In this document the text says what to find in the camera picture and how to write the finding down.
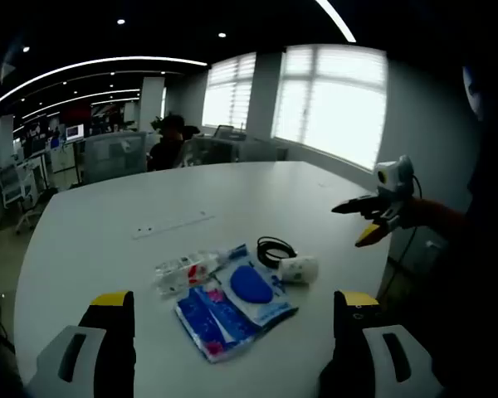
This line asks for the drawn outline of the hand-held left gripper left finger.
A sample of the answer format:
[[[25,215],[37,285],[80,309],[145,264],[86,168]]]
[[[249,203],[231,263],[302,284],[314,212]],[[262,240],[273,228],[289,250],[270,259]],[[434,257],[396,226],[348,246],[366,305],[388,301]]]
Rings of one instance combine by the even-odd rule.
[[[57,334],[37,357],[30,397],[132,397],[134,294],[95,298],[77,325]]]

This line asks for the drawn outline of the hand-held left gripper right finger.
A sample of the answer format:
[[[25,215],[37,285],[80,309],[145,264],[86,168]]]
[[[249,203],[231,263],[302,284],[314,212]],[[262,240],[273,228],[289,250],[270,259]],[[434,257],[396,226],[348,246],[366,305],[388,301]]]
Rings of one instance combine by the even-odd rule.
[[[432,357],[365,293],[334,292],[334,351],[319,376],[320,397],[440,397]]]

